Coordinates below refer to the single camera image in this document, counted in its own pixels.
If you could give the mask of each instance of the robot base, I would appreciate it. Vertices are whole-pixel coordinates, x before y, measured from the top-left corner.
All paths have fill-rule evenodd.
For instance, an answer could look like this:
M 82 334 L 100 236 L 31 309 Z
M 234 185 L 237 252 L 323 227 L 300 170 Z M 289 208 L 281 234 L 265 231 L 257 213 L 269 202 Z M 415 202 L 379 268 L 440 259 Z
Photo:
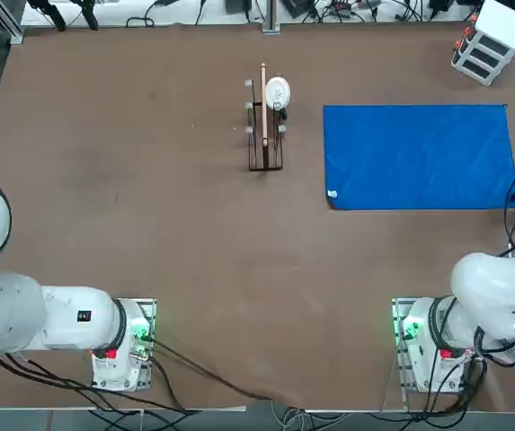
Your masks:
M 156 300 L 118 298 L 127 315 L 120 347 L 96 355 L 92 353 L 93 387 L 108 391 L 139 391 L 151 386 L 151 342 L 155 331 Z
M 400 358 L 399 365 L 403 368 L 403 372 L 412 373 L 411 376 L 404 375 L 402 382 L 413 381 L 413 384 L 409 383 L 405 386 L 419 392 L 427 392 L 430 387 L 432 392 L 459 392 L 463 368 L 468 362 L 471 352 L 453 357 L 451 351 L 437 350 L 429 328 L 429 309 L 432 303 L 432 298 L 419 298 L 412 305 L 404 301 L 404 312 L 400 312 L 401 315 L 396 316 L 395 323 L 399 322 L 399 327 L 395 328 L 395 332 L 400 336 L 398 340 L 400 348 L 397 349 L 397 352 L 398 355 L 402 355 L 406 348 L 407 354 Z M 435 355 L 437 355 L 437 361 L 430 382 Z M 462 366 L 453 371 L 440 388 L 441 382 L 456 364 Z

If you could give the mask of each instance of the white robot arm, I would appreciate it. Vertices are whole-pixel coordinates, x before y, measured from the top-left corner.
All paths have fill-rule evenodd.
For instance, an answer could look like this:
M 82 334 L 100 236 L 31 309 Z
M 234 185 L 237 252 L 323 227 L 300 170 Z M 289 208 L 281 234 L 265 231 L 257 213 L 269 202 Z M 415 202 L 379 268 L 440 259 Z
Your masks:
M 454 267 L 450 286 L 457 302 L 448 315 L 453 297 L 420 298 L 404 319 L 402 332 L 419 391 L 430 385 L 437 391 L 448 369 L 464 365 L 474 352 L 515 367 L 515 258 L 469 254 Z M 458 391 L 461 374 L 462 368 L 440 390 Z
M 0 252 L 12 214 L 0 190 Z M 111 299 L 85 286 L 40 286 L 0 271 L 0 353 L 22 350 L 92 350 L 93 385 L 110 391 L 149 386 L 148 361 L 155 302 Z

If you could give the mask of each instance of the blue cloth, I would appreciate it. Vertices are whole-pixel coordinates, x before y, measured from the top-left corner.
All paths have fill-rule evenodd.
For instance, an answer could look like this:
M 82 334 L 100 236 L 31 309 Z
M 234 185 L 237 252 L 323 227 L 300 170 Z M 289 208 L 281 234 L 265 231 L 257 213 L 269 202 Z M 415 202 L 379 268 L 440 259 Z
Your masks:
M 324 151 L 336 209 L 502 208 L 515 178 L 503 105 L 325 106 Z

